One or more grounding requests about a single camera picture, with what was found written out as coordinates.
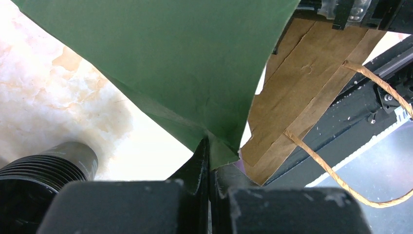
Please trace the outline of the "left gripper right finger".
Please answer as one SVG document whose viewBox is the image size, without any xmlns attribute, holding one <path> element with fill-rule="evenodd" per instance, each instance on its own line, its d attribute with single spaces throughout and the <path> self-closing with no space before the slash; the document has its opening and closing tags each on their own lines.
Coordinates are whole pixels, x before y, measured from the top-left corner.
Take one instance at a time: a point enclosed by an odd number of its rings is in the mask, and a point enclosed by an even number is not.
<svg viewBox="0 0 413 234">
<path fill-rule="evenodd" d="M 356 200 L 339 188 L 259 186 L 229 164 L 209 174 L 215 234 L 369 234 Z"/>
</svg>

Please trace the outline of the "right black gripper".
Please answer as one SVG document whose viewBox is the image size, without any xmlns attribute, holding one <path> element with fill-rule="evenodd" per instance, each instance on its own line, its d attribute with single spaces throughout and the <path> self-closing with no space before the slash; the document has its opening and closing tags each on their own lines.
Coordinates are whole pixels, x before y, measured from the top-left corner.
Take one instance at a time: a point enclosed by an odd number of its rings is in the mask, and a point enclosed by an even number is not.
<svg viewBox="0 0 413 234">
<path fill-rule="evenodd" d="M 347 26 L 403 34 L 413 33 L 411 0 L 302 0 L 294 18 L 332 23 L 332 28 Z"/>
</svg>

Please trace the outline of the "green brown paper bag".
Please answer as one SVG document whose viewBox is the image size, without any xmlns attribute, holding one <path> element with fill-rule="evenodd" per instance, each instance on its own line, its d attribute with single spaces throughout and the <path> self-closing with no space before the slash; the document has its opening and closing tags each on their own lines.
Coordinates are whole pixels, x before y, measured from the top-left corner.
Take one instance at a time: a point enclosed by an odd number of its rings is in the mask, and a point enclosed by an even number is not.
<svg viewBox="0 0 413 234">
<path fill-rule="evenodd" d="M 410 0 L 17 0 L 32 22 L 91 63 L 188 149 L 208 137 L 212 169 L 244 157 L 266 182 L 352 75 L 391 85 L 352 56 Z"/>
</svg>

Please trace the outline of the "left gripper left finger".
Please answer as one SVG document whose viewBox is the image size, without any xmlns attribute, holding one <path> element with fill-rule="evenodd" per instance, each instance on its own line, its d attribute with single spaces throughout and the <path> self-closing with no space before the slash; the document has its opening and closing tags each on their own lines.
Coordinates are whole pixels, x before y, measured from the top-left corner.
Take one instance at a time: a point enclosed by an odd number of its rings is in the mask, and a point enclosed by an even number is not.
<svg viewBox="0 0 413 234">
<path fill-rule="evenodd" d="M 209 140 L 158 181 L 71 182 L 57 194 L 39 234 L 206 234 Z"/>
</svg>

